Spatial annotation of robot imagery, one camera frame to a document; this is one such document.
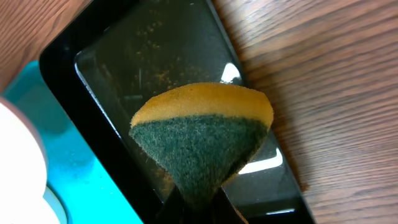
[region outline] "blue cloth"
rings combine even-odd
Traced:
[[[49,162],[47,185],[63,202],[69,224],[142,223],[47,88],[38,62],[2,95],[38,130]]]

